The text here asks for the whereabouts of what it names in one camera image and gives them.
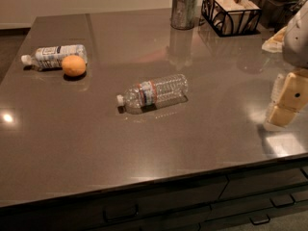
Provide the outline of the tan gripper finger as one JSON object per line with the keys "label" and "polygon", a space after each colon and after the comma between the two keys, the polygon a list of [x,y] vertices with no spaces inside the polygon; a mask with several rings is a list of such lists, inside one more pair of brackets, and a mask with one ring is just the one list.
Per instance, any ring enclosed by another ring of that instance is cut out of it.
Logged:
{"label": "tan gripper finger", "polygon": [[279,100],[280,94],[282,92],[286,76],[283,74],[278,74],[272,88],[271,101],[276,103]]}
{"label": "tan gripper finger", "polygon": [[271,101],[267,112],[267,123],[277,127],[289,125],[308,104],[308,70],[296,69],[285,76],[279,100]]}

